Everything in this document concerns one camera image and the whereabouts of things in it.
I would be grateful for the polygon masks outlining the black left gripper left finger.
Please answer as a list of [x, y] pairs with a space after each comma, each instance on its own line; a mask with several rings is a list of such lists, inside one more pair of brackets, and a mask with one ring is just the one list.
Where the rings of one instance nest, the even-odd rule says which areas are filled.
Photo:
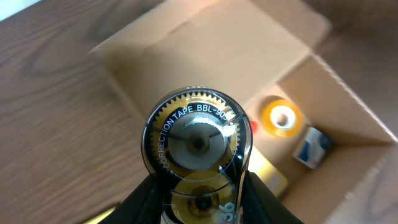
[[161, 196], [159, 181], [148, 175], [136, 189], [99, 224], [160, 224]]

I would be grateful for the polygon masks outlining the clear tape roll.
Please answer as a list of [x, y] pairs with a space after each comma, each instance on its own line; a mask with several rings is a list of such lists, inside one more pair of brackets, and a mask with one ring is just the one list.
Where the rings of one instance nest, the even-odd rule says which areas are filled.
[[289, 100], [270, 102], [261, 111], [261, 124], [265, 131], [278, 138], [290, 138], [304, 126], [304, 117], [299, 108]]

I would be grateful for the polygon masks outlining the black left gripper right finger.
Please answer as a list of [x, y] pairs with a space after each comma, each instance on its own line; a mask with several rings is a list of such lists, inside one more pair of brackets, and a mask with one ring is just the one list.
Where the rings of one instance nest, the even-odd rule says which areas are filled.
[[242, 200], [244, 224], [303, 224], [253, 172], [245, 173]]

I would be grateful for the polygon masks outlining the yellow highlighter pen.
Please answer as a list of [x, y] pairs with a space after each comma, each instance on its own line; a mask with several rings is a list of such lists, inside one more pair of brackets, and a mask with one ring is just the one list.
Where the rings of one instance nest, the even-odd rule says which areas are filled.
[[98, 224], [100, 221], [104, 220], [108, 215], [110, 215], [116, 207], [111, 207], [99, 214], [95, 215], [93, 218], [89, 218], [87, 221], [84, 221], [82, 224]]

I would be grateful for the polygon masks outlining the yellow sticky note pad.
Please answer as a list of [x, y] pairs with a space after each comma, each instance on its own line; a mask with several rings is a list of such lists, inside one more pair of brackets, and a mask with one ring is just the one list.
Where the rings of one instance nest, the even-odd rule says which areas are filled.
[[289, 184], [287, 178], [255, 146], [251, 150], [248, 170], [255, 173], [276, 197], [280, 197]]

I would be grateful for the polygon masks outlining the yellow black correction tape dispenser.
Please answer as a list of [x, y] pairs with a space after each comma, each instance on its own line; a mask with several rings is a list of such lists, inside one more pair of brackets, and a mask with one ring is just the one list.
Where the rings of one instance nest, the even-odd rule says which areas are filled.
[[188, 86], [158, 102], [142, 153], [160, 182], [164, 222], [238, 223], [251, 149], [248, 116], [228, 95]]

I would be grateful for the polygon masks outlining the small blue staples box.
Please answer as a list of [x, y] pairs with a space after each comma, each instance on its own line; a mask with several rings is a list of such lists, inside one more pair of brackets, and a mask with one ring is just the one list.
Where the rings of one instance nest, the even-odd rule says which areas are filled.
[[330, 138], [318, 129], [309, 127], [293, 157], [310, 169], [317, 169], [330, 148]]

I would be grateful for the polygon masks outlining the cardboard box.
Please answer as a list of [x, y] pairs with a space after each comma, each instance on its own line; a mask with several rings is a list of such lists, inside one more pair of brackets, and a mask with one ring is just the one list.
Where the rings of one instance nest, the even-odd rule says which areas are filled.
[[[126, 108], [145, 128], [155, 106], [188, 86], [235, 100], [255, 146], [288, 180], [283, 206], [303, 223], [330, 223], [349, 196], [363, 201], [397, 138], [316, 53], [329, 21], [303, 1], [164, 1], [92, 51]], [[268, 134], [261, 111], [286, 99], [304, 126], [290, 138]], [[317, 169], [293, 157], [307, 129], [331, 148]]]

